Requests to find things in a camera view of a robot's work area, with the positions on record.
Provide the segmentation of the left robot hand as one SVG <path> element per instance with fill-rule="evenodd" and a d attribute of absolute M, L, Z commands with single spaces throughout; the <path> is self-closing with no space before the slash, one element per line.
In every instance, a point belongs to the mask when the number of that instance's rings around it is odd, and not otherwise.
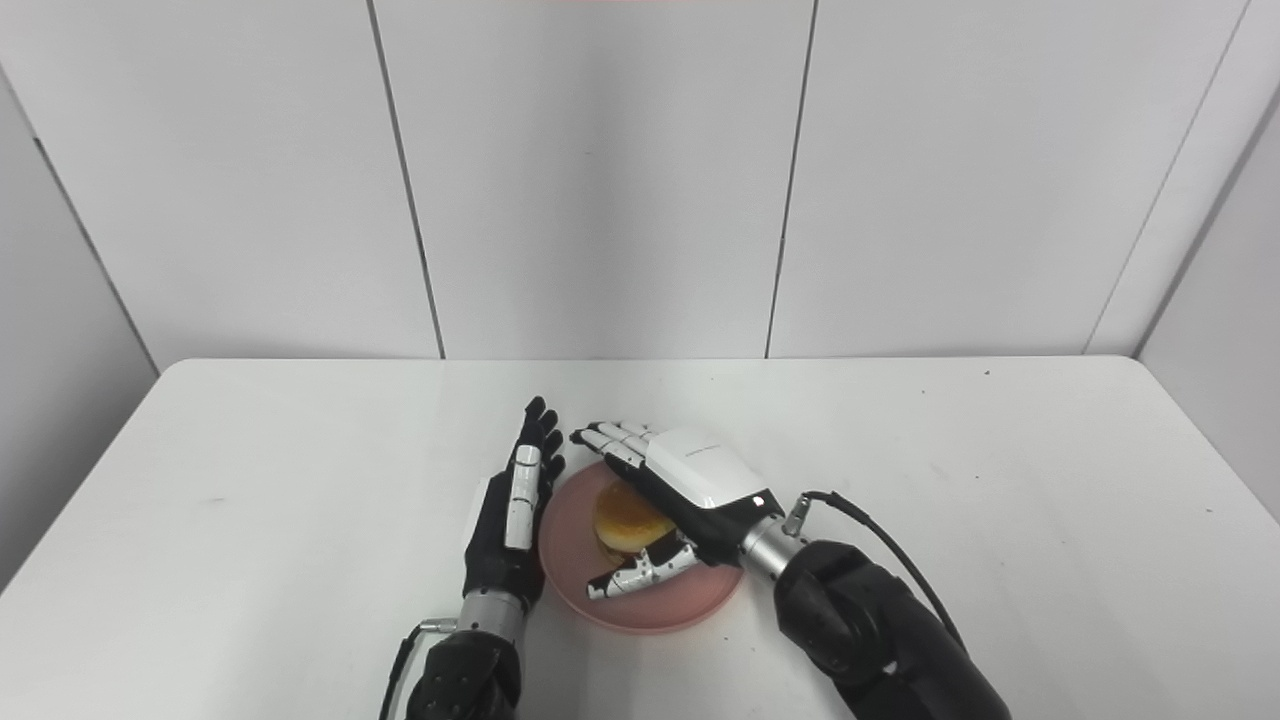
<path fill-rule="evenodd" d="M 503 470 L 486 484 L 474 532 L 465 550 L 463 594 L 502 592 L 525 612 L 541 598 L 545 573 L 538 550 L 541 520 L 564 470 L 564 437 L 558 414 L 541 396 L 524 420 Z"/>

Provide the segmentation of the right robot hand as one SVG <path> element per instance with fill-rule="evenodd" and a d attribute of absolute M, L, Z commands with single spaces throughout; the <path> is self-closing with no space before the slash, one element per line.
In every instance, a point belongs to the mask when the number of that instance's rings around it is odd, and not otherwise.
<path fill-rule="evenodd" d="M 570 438 L 675 525 L 589 580 L 593 601 L 646 591 L 698 564 L 740 568 L 774 584 L 804 546 L 783 533 L 783 509 L 765 482 L 704 430 L 595 421 Z"/>

